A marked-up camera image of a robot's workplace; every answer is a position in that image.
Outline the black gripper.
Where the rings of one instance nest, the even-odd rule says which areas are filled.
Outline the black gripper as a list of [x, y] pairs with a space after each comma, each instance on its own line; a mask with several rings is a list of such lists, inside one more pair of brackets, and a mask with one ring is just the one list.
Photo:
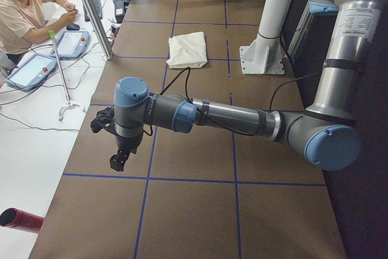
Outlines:
[[130, 154], [137, 153], [137, 148], [142, 142], [142, 134], [130, 138], [117, 135], [115, 138], [116, 145], [118, 146], [118, 152], [111, 156], [110, 167], [113, 170], [123, 172], [125, 163], [127, 162]]

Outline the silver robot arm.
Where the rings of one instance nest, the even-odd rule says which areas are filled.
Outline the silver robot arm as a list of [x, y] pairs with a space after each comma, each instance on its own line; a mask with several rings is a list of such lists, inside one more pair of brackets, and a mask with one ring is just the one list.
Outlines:
[[310, 0], [312, 13], [335, 13], [336, 22], [313, 104], [304, 113], [267, 112], [228, 106], [187, 95], [152, 93], [136, 77], [116, 83], [110, 108], [118, 151], [110, 158], [121, 172], [137, 151], [145, 125], [187, 133], [194, 125], [221, 127], [247, 136], [264, 136], [288, 145], [323, 170], [354, 163], [361, 140], [350, 108], [387, 0]]

